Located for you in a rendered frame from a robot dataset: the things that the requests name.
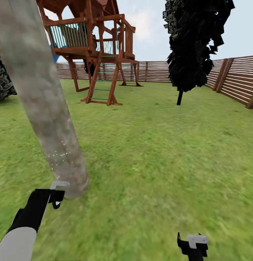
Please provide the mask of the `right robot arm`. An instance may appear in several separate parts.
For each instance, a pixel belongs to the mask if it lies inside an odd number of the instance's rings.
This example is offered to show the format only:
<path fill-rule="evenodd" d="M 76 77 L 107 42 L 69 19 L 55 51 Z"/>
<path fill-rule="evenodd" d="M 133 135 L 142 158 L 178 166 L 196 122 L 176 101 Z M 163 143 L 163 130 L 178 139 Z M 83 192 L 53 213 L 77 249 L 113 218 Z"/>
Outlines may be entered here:
<path fill-rule="evenodd" d="M 188 235 L 188 241 L 181 241 L 178 237 L 178 246 L 182 249 L 182 254 L 188 255 L 189 261 L 203 261 L 207 257 L 206 246 L 209 238 L 206 235 Z"/>

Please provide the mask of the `pesticide atomizer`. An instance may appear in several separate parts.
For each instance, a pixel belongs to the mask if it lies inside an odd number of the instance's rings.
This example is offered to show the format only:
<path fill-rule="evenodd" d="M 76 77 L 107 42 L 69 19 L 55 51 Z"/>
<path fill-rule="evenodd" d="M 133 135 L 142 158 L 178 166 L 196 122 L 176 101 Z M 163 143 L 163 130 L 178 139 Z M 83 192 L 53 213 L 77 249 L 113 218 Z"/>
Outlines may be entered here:
<path fill-rule="evenodd" d="M 53 208 L 58 209 L 60 207 L 60 202 L 53 202 Z"/>

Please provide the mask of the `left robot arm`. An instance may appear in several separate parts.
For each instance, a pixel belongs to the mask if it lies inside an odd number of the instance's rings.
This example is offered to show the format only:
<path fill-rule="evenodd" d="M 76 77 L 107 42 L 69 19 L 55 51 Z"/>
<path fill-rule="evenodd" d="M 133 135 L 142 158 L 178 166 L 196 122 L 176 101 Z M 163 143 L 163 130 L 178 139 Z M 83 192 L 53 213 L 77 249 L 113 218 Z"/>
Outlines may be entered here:
<path fill-rule="evenodd" d="M 36 188 L 24 209 L 19 209 L 11 227 L 0 243 L 0 261 L 31 261 L 38 229 L 42 223 L 48 202 L 62 202 L 68 188 L 67 181 L 53 181 L 50 189 Z"/>

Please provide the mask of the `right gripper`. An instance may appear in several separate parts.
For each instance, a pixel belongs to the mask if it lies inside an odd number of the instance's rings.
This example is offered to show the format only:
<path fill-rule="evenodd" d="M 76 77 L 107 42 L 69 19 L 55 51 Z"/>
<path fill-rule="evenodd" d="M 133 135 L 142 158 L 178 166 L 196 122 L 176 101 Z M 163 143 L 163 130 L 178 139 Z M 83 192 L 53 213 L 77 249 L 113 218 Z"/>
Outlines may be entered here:
<path fill-rule="evenodd" d="M 196 249 L 190 248 L 188 241 L 181 241 L 178 237 L 177 239 L 178 246 L 182 249 L 182 254 L 188 255 L 189 261 L 193 257 L 200 258 L 203 260 L 203 257 L 207 257 L 206 246 L 202 243 L 196 243 Z"/>

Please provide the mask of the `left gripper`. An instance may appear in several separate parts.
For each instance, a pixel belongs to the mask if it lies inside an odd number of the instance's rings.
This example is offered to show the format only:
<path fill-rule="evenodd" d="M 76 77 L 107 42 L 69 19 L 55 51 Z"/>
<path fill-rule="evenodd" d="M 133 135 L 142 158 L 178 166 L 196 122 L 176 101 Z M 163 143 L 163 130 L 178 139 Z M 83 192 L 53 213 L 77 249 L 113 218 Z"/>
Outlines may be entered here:
<path fill-rule="evenodd" d="M 62 200 L 64 199 L 64 195 L 65 195 L 65 191 L 61 190 L 61 191 L 57 191 L 57 190 L 52 190 L 52 192 L 54 193 L 54 198 L 52 199 L 52 202 L 62 202 Z"/>

